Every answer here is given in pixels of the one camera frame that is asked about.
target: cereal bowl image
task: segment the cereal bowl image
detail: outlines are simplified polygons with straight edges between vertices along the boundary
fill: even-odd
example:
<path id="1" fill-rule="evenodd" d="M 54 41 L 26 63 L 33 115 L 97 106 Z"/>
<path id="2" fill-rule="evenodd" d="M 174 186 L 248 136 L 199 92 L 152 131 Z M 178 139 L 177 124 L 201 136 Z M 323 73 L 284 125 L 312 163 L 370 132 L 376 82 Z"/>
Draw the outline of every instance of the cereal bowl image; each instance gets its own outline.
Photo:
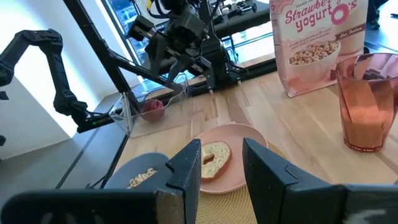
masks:
<path id="1" fill-rule="evenodd" d="M 324 78 L 336 65 L 340 42 L 317 42 L 295 52 L 288 59 L 287 68 L 295 77 L 306 82 Z"/>

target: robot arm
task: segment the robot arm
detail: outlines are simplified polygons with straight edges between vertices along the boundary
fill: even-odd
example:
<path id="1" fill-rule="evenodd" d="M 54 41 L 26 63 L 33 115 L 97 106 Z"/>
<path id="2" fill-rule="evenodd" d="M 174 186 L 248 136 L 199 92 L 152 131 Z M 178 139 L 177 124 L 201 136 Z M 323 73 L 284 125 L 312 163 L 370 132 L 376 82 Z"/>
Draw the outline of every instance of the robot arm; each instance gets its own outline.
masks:
<path id="1" fill-rule="evenodd" d="M 57 112 L 71 116 L 78 125 L 79 133 L 95 128 L 94 124 L 99 122 L 111 123 L 111 118 L 107 114 L 94 115 L 87 111 L 87 104 L 78 101 L 70 90 L 61 56 L 62 37 L 55 30 L 23 30 L 15 35 L 0 54 L 0 86 L 10 84 L 17 62 L 30 45 L 39 47 L 47 57 L 55 87 L 53 105 Z"/>

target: woven placemat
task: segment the woven placemat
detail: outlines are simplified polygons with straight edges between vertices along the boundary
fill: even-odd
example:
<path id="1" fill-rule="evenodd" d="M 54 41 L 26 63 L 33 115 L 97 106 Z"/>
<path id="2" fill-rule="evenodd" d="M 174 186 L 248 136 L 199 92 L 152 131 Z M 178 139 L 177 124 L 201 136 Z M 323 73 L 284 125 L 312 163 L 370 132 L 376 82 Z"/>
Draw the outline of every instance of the woven placemat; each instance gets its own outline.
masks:
<path id="1" fill-rule="evenodd" d="M 268 142 L 268 147 L 285 157 Z M 234 192 L 215 195 L 200 192 L 196 224 L 257 223 L 246 186 Z"/>

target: pink plate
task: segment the pink plate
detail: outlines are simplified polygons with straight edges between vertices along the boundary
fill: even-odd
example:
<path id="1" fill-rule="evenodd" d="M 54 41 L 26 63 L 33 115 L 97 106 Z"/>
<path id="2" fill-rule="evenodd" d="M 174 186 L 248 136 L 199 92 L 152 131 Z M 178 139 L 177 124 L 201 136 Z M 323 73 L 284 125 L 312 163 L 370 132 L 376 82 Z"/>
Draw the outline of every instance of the pink plate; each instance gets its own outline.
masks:
<path id="1" fill-rule="evenodd" d="M 243 187 L 246 184 L 243 170 L 242 145 L 243 138 L 251 138 L 267 147 L 267 141 L 262 134 L 245 124 L 226 124 L 211 128 L 196 138 L 201 144 L 223 141 L 229 145 L 232 158 L 224 174 L 212 182 L 201 183 L 200 190 L 210 194 L 224 194 Z"/>

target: clear acrylic bin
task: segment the clear acrylic bin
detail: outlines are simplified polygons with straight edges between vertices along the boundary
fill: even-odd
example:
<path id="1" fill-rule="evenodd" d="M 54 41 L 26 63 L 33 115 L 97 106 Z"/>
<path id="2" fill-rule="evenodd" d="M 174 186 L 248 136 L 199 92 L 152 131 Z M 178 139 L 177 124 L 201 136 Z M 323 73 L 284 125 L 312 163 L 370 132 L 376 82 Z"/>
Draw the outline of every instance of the clear acrylic bin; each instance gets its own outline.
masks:
<path id="1" fill-rule="evenodd" d="M 109 112 L 110 117 L 112 117 L 114 122 L 117 123 L 126 134 L 130 135 L 130 138 L 187 125 L 190 123 L 193 109 L 193 101 L 191 98 L 188 98 L 188 79 L 187 76 L 182 73 L 179 74 L 175 80 L 182 86 L 180 92 L 175 92 L 168 88 L 161 88 L 148 93 L 142 102 L 142 105 L 144 105 L 150 100 L 157 98 L 157 96 L 166 93 L 170 94 L 169 103 L 163 107 L 164 115 L 161 119 L 148 121 L 148 116 L 153 117 L 159 115 L 158 113 L 162 113 L 159 109 L 131 116 L 131 107 L 128 105 L 128 100 L 126 100 L 124 95 L 122 95 L 112 107 Z"/>

